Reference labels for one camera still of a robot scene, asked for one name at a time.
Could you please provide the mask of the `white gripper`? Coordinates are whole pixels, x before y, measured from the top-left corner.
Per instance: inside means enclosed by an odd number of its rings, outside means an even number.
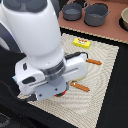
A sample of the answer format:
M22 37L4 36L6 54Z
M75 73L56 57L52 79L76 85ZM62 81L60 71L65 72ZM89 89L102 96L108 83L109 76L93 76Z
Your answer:
M57 66L40 70L32 67L27 58L15 65L15 76L26 101L40 101L69 89L68 82L87 74L86 52L66 55Z

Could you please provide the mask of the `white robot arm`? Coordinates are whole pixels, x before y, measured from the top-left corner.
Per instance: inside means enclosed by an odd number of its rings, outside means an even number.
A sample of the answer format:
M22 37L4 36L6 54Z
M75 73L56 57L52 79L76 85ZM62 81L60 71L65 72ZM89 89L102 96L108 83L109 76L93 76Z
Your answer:
M14 80L29 101L64 93L87 74L85 52L64 54L51 0L0 0L0 46L25 55Z

